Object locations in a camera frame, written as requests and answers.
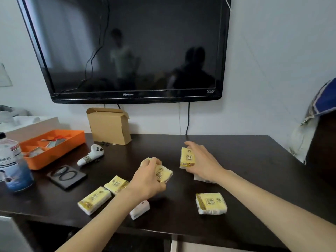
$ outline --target table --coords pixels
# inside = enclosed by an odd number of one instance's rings
[[[105,155],[99,162],[82,167],[87,179],[64,191],[45,174],[64,164],[79,169],[76,162],[93,143],[91,134],[86,138],[87,144],[35,171],[33,187],[13,194],[0,183],[0,214],[82,228],[99,210],[87,216],[77,206],[78,201],[115,175],[131,180],[142,160],[156,156],[173,171],[167,189],[149,200],[151,209],[143,216],[134,221],[128,216],[118,232],[253,251],[285,250],[284,244],[224,188],[195,181],[192,174],[179,169],[181,147],[186,140],[193,140],[205,145],[226,169],[336,224],[336,191],[269,136],[134,134],[126,146],[104,147]],[[214,192],[223,195],[227,213],[199,215],[195,194]]]

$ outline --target white game controller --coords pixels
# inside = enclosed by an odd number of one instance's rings
[[[104,154],[103,148],[97,144],[93,144],[91,146],[91,152],[88,155],[84,156],[83,158],[79,159],[77,165],[78,166],[85,165],[97,159],[98,157],[101,157],[103,154]]]

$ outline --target hand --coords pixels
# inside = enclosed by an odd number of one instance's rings
[[[143,160],[127,186],[127,188],[134,189],[136,193],[139,193],[141,201],[147,200],[157,193],[166,190],[166,183],[158,182],[155,176],[155,167],[157,164],[161,165],[162,162],[156,157],[152,157],[150,161],[148,159]]]
[[[195,155],[195,165],[187,167],[186,171],[216,182],[218,173],[224,170],[216,158],[203,145],[200,146],[192,141],[186,141],[185,144],[188,145],[187,148],[192,149]]]

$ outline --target forearm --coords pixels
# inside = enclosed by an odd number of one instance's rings
[[[291,251],[334,251],[336,226],[228,170],[216,182],[258,217]]]
[[[113,233],[141,201],[136,192],[125,188],[84,228],[62,245],[57,252],[102,251]]]

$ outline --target cardboard box flap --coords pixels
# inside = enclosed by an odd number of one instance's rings
[[[86,114],[91,114],[94,112],[114,112],[114,113],[123,113],[127,119],[129,119],[128,113],[122,109],[113,109],[113,108],[88,108]]]

